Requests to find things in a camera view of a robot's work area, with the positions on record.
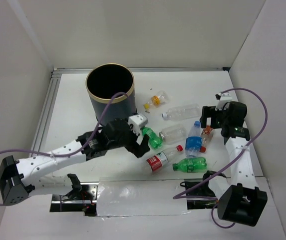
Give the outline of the small orange-cap bottle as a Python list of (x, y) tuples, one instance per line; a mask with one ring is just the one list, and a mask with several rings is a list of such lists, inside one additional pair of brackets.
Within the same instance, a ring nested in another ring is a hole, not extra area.
[(208, 144), (211, 142), (213, 137), (214, 130), (209, 125), (207, 125), (201, 133), (202, 145), (200, 148), (201, 153), (205, 153), (208, 147)]

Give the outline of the red-label red-cap bottle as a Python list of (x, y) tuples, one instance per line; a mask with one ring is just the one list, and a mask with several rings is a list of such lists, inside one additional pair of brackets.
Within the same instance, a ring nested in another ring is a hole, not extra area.
[(155, 173), (176, 160), (182, 153), (181, 145), (166, 148), (144, 161), (144, 171), (148, 174)]

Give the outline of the blue-label blue-cap bottle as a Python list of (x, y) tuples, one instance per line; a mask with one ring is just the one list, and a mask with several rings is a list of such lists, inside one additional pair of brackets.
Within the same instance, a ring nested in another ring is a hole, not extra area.
[(201, 123), (195, 121), (191, 127), (185, 142), (185, 154), (187, 158), (197, 158), (202, 146)]

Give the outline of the clear bottle white cap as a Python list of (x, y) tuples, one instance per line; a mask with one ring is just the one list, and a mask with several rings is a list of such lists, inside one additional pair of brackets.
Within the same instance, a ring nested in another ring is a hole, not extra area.
[(178, 107), (169, 108), (166, 112), (161, 113), (161, 117), (165, 121), (182, 121), (186, 119), (196, 118), (201, 115), (198, 104), (193, 103)]

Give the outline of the clear capless crushed bottle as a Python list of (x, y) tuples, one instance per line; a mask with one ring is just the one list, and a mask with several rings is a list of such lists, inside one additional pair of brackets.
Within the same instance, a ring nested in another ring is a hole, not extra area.
[(178, 143), (186, 138), (186, 129), (183, 125), (176, 124), (162, 129), (159, 137), (167, 145)]

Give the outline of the green bottle green cap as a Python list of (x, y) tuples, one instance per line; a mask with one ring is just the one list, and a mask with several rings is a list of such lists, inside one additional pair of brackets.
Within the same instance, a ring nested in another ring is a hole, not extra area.
[(207, 163), (204, 157), (192, 157), (173, 163), (172, 168), (183, 173), (200, 173), (207, 170)]

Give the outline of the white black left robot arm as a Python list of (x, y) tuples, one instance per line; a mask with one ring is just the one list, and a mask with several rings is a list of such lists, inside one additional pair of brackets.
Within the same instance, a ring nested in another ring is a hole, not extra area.
[(108, 150), (126, 148), (137, 158), (150, 148), (149, 138), (143, 137), (139, 144), (140, 130), (147, 124), (142, 115), (115, 119), (97, 132), (90, 131), (72, 142), (45, 155), (35, 154), (29, 158), (15, 160), (5, 157), (0, 164), (0, 193), (5, 206), (18, 204), (34, 195), (58, 194), (77, 199), (83, 187), (76, 174), (50, 176), (50, 173), (70, 165), (82, 164), (93, 158), (106, 155)]

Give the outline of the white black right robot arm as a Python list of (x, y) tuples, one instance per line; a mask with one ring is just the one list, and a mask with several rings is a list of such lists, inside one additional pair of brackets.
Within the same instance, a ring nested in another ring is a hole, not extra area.
[(201, 126), (207, 119), (211, 128), (220, 129), (230, 159), (231, 179), (222, 173), (214, 176), (206, 172), (201, 191), (206, 196), (218, 199), (217, 213), (221, 220), (254, 227), (268, 201), (267, 193), (260, 190), (256, 181), (250, 154), (250, 134), (243, 127), (247, 106), (230, 101), (218, 106), (204, 106), (200, 118)]

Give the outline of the dark blue gold-rimmed bin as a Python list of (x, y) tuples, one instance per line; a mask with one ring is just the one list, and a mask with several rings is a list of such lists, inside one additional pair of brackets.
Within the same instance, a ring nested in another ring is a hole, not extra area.
[(88, 74), (85, 86), (101, 125), (137, 112), (134, 75), (127, 67), (117, 63), (98, 66)]

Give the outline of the small yellow-cap clear bottle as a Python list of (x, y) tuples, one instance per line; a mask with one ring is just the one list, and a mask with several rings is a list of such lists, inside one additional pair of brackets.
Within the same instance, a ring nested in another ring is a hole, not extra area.
[(152, 108), (158, 108), (159, 106), (169, 102), (167, 93), (163, 90), (157, 92), (155, 95), (150, 97), (146, 103), (143, 104), (145, 110)]

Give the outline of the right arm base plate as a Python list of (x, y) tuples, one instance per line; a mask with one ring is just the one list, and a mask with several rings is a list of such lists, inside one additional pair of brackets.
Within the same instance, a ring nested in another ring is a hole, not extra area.
[[(180, 186), (187, 190), (196, 184), (198, 184), (199, 181), (183, 181), (180, 183)], [(205, 184), (195, 190), (192, 190), (191, 192), (186, 194), (187, 196), (203, 196), (203, 197), (211, 197), (215, 198), (215, 194), (213, 191), (211, 191), (208, 186)], [(206, 198), (198, 198), (198, 199), (187, 199), (187, 209), (188, 210), (201, 210), (201, 209), (212, 209), (213, 206), (216, 204), (215, 200), (210, 200)]]

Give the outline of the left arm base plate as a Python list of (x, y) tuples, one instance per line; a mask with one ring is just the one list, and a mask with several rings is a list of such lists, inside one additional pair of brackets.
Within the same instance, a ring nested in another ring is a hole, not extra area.
[(85, 216), (97, 216), (97, 198), (99, 182), (82, 182), (82, 190), (74, 195), (53, 194), (50, 213), (84, 213)]

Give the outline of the aluminium frame rail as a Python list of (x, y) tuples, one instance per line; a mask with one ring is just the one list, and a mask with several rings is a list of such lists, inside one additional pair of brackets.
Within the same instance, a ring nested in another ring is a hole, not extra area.
[(49, 86), (45, 96), (34, 139), (31, 145), (32, 151), (40, 152), (45, 146), (52, 112), (60, 85), (61, 75), (62, 73), (60, 73), (58, 69), (54, 69), (54, 71), (51, 73)]

